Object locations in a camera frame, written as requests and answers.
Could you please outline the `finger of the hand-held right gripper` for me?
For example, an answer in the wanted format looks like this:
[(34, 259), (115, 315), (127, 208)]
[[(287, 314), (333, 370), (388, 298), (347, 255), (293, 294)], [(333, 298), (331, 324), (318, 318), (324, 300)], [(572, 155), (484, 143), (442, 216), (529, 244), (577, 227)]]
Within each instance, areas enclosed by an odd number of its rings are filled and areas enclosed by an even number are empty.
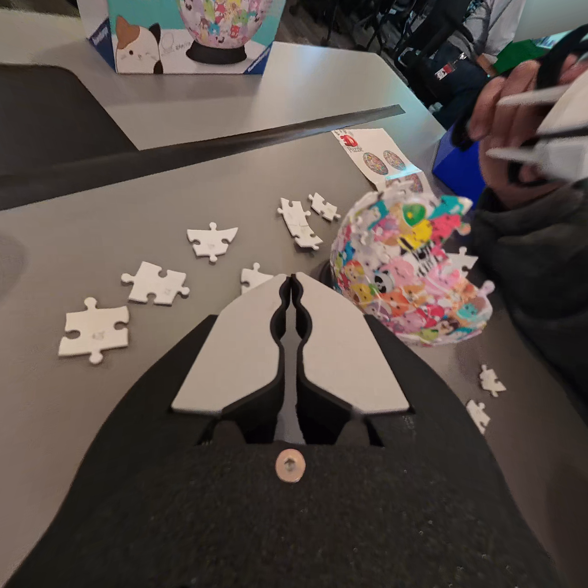
[(587, 83), (557, 85), (500, 99), (498, 107), (550, 106), (538, 136), (561, 136), (587, 128)]
[(508, 162), (511, 182), (520, 180), (520, 170), (525, 166), (538, 170), (543, 179), (564, 182), (587, 179), (587, 138), (541, 139), (531, 146), (492, 148), (486, 154)]

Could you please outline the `printed instruction leaflet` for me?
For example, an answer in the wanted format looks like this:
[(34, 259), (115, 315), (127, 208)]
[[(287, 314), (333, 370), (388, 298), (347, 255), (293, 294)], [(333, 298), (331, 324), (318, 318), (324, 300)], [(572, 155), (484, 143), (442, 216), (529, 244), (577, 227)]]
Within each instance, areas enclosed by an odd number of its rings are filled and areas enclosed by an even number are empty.
[(386, 130), (336, 129), (332, 134), (377, 190), (407, 181), (413, 193), (431, 191), (425, 174), (408, 160)]

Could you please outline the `single white puzzle piece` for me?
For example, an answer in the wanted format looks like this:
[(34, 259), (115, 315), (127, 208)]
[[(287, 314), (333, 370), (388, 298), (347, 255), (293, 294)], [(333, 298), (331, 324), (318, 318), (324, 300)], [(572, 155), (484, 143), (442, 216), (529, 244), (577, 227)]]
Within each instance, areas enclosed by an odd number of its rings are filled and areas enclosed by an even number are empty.
[(494, 398), (499, 397), (500, 393), (506, 391), (506, 386), (499, 380), (495, 370), (487, 364), (481, 365), (479, 383), (481, 389), (491, 394)]
[(465, 408), (480, 434), (484, 436), (491, 420), (490, 416), (486, 413), (485, 403), (471, 399), (466, 403)]

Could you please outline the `black office chair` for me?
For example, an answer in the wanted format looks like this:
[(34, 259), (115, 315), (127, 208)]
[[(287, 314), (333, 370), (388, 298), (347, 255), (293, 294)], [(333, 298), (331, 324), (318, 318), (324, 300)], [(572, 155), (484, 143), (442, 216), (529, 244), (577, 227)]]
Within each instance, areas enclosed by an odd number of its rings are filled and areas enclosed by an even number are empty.
[(401, 38), (394, 61), (434, 118), (448, 130), (471, 106), (488, 74), (478, 64), (488, 37), (487, 1), (428, 1)]

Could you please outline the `colourful puzzle ball box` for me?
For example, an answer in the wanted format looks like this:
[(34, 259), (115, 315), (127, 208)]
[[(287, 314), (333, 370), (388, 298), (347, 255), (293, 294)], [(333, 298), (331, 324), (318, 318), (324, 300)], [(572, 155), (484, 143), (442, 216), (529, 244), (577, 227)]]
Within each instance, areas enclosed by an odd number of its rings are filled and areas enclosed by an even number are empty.
[(120, 75), (262, 75), (286, 1), (75, 1)]

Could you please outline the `partly built white puzzle ball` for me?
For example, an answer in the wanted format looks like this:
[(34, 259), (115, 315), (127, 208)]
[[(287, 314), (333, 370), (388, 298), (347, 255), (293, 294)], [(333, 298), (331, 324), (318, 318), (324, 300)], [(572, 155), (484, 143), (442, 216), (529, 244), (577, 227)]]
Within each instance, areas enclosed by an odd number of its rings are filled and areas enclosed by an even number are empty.
[(410, 345), (433, 347), (482, 333), (493, 308), (494, 284), (467, 277), (477, 257), (461, 247), (473, 202), (463, 196), (417, 193), (411, 182), (368, 192), (345, 215), (332, 244), (332, 289)]

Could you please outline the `person's right hand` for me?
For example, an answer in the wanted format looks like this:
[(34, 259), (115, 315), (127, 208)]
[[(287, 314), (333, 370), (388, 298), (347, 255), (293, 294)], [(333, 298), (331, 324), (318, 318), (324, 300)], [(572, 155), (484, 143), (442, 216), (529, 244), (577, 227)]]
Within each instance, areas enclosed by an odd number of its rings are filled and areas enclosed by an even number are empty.
[(518, 148), (535, 137), (550, 107), (498, 103), (507, 96), (533, 91), (539, 69), (539, 61), (529, 60), (514, 68), (509, 77), (493, 78), (479, 95), (469, 122), (468, 135), (474, 142), (480, 142), (479, 164), (484, 181), (507, 209), (521, 207), (565, 184), (557, 180), (533, 187), (512, 184), (508, 163), (487, 155), (489, 149)]

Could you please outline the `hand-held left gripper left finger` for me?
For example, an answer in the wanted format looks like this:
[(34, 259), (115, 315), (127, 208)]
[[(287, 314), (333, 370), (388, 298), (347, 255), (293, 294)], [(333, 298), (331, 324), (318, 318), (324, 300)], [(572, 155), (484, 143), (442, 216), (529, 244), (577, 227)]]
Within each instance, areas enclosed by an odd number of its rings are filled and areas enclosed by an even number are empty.
[(277, 382), (289, 280), (278, 274), (221, 311), (172, 401), (174, 412), (221, 416)]

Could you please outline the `blue plastic bin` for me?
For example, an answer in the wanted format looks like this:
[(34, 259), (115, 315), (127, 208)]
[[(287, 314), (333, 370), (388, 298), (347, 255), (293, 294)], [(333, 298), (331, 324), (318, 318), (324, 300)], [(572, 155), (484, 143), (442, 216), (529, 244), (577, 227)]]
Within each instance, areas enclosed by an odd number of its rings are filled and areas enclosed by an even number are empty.
[(454, 139), (456, 125), (441, 138), (432, 173), (456, 196), (470, 199), (476, 206), (486, 187), (479, 166), (479, 143), (472, 142), (467, 135), (464, 143), (460, 143), (460, 137)]

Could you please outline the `puzzle pieces group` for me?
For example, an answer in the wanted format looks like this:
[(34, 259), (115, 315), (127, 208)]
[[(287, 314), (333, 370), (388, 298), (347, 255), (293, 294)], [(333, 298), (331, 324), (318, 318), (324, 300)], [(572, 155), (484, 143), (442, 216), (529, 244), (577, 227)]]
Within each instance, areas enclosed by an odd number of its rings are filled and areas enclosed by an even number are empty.
[[(305, 210), (300, 201), (281, 198), (277, 209), (294, 239), (295, 244), (304, 249), (317, 251), (322, 239), (310, 227), (307, 218), (311, 212)], [(226, 253), (235, 239), (238, 228), (218, 230), (211, 222), (209, 229), (189, 229), (187, 239), (197, 258), (208, 258), (215, 264), (219, 256)], [(121, 283), (132, 285), (128, 301), (146, 304), (151, 299), (155, 305), (172, 306), (177, 296), (187, 298), (189, 287), (185, 286), (186, 273), (163, 269), (153, 263), (143, 261), (135, 274), (123, 273)], [(100, 364), (104, 351), (126, 348), (129, 344), (127, 325), (130, 319), (128, 306), (99, 308), (93, 297), (84, 300), (85, 309), (70, 312), (65, 316), (66, 334), (75, 333), (75, 338), (64, 335), (59, 342), (59, 357), (87, 356), (92, 365)]]

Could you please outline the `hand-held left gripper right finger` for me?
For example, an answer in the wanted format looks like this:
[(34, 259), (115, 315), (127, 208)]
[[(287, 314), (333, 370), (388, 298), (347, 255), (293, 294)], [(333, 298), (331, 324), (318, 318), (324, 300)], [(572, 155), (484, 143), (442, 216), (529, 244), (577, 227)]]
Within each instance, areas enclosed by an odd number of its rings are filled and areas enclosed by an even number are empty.
[(306, 274), (295, 274), (295, 307), (303, 383), (359, 415), (408, 411), (367, 315)]

